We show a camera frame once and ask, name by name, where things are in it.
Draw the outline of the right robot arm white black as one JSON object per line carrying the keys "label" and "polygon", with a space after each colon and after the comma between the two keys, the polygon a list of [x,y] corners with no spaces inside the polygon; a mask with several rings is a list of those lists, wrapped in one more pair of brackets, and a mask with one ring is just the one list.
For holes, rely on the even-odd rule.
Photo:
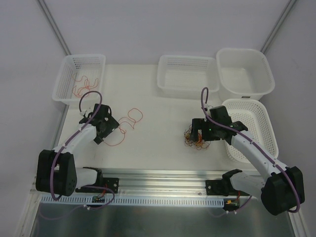
{"label": "right robot arm white black", "polygon": [[251,138],[251,132],[241,122],[233,122],[225,106],[202,109],[205,118],[192,119],[189,140],[205,142],[223,140],[240,151],[260,173],[256,179],[240,169],[223,174],[212,192],[228,196],[240,191],[261,200],[272,215],[285,211],[296,213],[305,201],[303,174],[272,156],[262,145]]}

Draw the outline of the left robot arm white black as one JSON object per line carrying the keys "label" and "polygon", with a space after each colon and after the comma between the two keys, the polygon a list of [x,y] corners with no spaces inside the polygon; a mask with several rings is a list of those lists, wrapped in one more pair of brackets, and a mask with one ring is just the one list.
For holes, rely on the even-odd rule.
{"label": "left robot arm white black", "polygon": [[52,150],[42,150],[38,158],[36,190],[69,197],[73,192],[99,192],[107,185],[102,170],[77,167],[75,159],[93,158],[96,146],[109,136],[119,123],[112,117],[108,105],[95,104],[88,115],[83,115],[78,134]]}

